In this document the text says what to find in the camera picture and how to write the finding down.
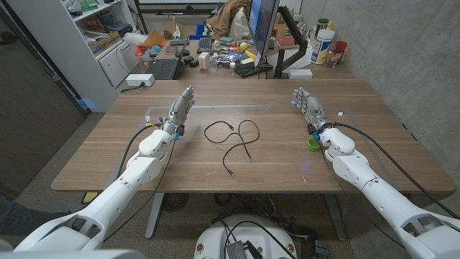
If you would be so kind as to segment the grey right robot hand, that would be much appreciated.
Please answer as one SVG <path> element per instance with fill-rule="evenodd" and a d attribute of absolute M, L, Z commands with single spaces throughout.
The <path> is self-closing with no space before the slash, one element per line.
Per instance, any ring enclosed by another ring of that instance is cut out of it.
<path fill-rule="evenodd" d="M 293 92 L 292 104 L 299 108 L 308 123 L 308 134 L 316 133 L 320 135 L 324 130 L 332 125 L 327 119 L 323 106 L 316 97 L 312 96 L 304 88 L 300 87 Z"/>

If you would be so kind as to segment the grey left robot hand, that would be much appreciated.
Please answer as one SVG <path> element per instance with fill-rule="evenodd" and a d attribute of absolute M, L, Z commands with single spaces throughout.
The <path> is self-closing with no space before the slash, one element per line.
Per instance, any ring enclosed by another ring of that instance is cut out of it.
<path fill-rule="evenodd" d="M 187 87 L 182 94 L 170 105 L 165 121 L 163 122 L 162 130 L 170 135 L 178 133 L 180 136 L 185 132 L 185 121 L 188 112 L 196 102 L 193 95 L 194 89 L 192 86 Z"/>

